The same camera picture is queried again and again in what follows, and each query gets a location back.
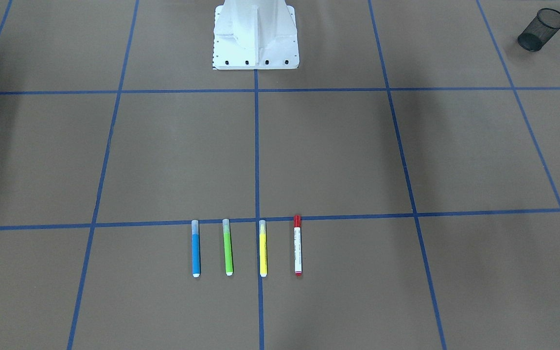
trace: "white metal stand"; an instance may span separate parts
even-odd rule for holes
[[[284,0],[226,0],[215,9],[214,69],[295,69],[295,9]]]

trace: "pen holder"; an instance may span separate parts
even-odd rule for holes
[[[518,44],[525,50],[539,51],[559,29],[560,12],[554,9],[541,9],[518,36]]]

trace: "green marker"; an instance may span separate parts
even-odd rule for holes
[[[226,263],[226,276],[233,275],[233,245],[230,241],[230,221],[222,220],[224,227],[224,261]]]

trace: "marker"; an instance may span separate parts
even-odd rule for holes
[[[222,220],[224,228],[224,262],[226,263],[226,276],[233,275],[233,245],[230,239],[230,221]]]
[[[302,217],[293,217],[293,246],[295,247],[295,276],[302,275]]]
[[[198,220],[192,220],[192,275],[194,279],[200,277],[200,232],[198,232]]]
[[[258,252],[261,277],[267,277],[267,224],[265,220],[258,222]]]

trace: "grid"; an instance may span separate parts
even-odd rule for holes
[[[262,217],[260,211],[260,137],[259,137],[259,95],[260,93],[282,93],[282,92],[334,92],[334,91],[385,91],[387,96],[387,102],[389,104],[391,115],[393,118],[393,124],[395,127],[396,141],[398,144],[398,149],[400,153],[400,158],[402,161],[404,177],[407,186],[407,194],[409,195],[409,201],[411,204],[411,212],[406,213],[381,213],[381,214],[364,214],[364,215],[311,215],[303,216],[304,221],[335,221],[335,220],[360,220],[360,219],[392,219],[392,218],[413,218],[414,224],[416,226],[416,233],[418,235],[418,241],[420,243],[420,250],[422,254],[424,270],[427,278],[427,283],[429,285],[429,292],[431,295],[431,302],[433,304],[433,312],[437,322],[438,333],[440,336],[440,343],[445,350],[447,348],[445,340],[445,330],[442,327],[442,322],[440,320],[439,310],[438,310],[438,299],[436,297],[436,289],[434,287],[431,272],[429,268],[429,260],[427,257],[427,251],[422,237],[422,231],[420,228],[420,218],[422,217],[446,217],[446,216],[467,216],[467,215],[511,215],[518,213],[560,213],[560,194],[550,173],[549,166],[544,159],[542,149],[540,144],[535,137],[535,133],[527,118],[525,107],[522,104],[522,100],[518,95],[518,91],[521,90],[560,90],[560,87],[519,87],[515,86],[513,79],[509,73],[507,64],[505,63],[502,51],[496,42],[496,38],[492,32],[490,23],[485,15],[484,9],[481,5],[480,0],[476,0],[476,6],[478,7],[480,14],[485,22],[485,27],[491,37],[492,44],[504,70],[509,86],[504,87],[424,87],[424,88],[403,88],[403,87],[391,87],[388,81],[388,75],[386,71],[386,63],[384,60],[383,51],[380,44],[380,38],[378,35],[377,24],[375,19],[375,14],[373,12],[373,4],[371,0],[367,0],[367,4],[370,11],[370,17],[373,26],[373,32],[375,34],[375,45],[379,54],[380,64],[382,68],[383,79],[385,82],[385,87],[383,88],[259,88],[259,78],[258,71],[253,71],[254,88],[252,89],[124,89],[124,78],[126,75],[127,62],[129,58],[129,52],[131,49],[131,43],[133,42],[136,18],[138,15],[138,8],[140,6],[140,0],[136,0],[133,11],[133,18],[131,19],[131,26],[129,29],[129,36],[127,40],[126,51],[124,54],[124,59],[122,62],[122,72],[120,75],[120,83],[118,89],[115,90],[72,90],[72,91],[0,91],[0,95],[83,95],[83,94],[115,94],[116,101],[113,108],[113,116],[111,118],[111,124],[109,127],[109,134],[107,137],[107,145],[105,148],[105,155],[103,158],[102,170],[100,173],[100,181],[98,184],[98,189],[96,191],[96,203],[93,211],[93,216],[91,222],[85,223],[71,223],[71,224],[49,224],[49,225],[22,225],[22,226],[0,226],[0,230],[42,230],[42,229],[53,229],[53,228],[88,228],[89,235],[87,238],[87,247],[85,250],[84,263],[82,268],[82,274],[80,276],[78,293],[76,297],[75,310],[73,313],[73,319],[71,322],[70,335],[67,348],[71,350],[73,348],[73,341],[75,339],[76,323],[79,315],[80,306],[82,303],[82,296],[84,292],[84,283],[87,273],[88,262],[91,255],[91,248],[93,242],[93,236],[96,228],[122,228],[122,227],[136,227],[136,226],[177,226],[177,225],[189,225],[191,222],[189,220],[173,220],[173,221],[137,221],[137,222],[98,222],[98,213],[101,203],[101,197],[103,192],[103,184],[105,181],[105,174],[107,172],[107,163],[109,160],[110,144],[111,138],[114,133],[114,127],[118,117],[118,109],[120,106],[120,99],[122,94],[143,94],[143,93],[253,93],[254,104],[255,104],[255,217],[242,217],[231,219],[232,222],[257,222],[260,219],[266,219],[267,221],[291,221],[293,217]],[[0,35],[4,30],[7,17],[13,5],[13,0],[9,0],[6,6],[6,10],[0,22]],[[554,197],[558,204],[558,208],[537,208],[537,209],[512,209],[512,210],[475,210],[475,211],[451,211],[451,212],[420,212],[416,208],[416,202],[414,200],[414,193],[412,189],[410,173],[407,166],[406,158],[404,155],[402,135],[400,133],[400,128],[396,119],[395,104],[393,101],[393,91],[473,91],[473,90],[501,90],[501,91],[511,91],[515,96],[517,105],[520,109],[520,114],[526,124],[527,130],[531,139],[533,141],[536,153],[540,158],[542,166],[545,170],[547,180],[551,186],[554,193]],[[202,219],[200,224],[219,224],[222,219]],[[258,231],[256,232],[256,246],[258,249]],[[264,301],[263,301],[263,280],[258,276],[258,310],[259,310],[259,344],[260,349],[264,349]]]

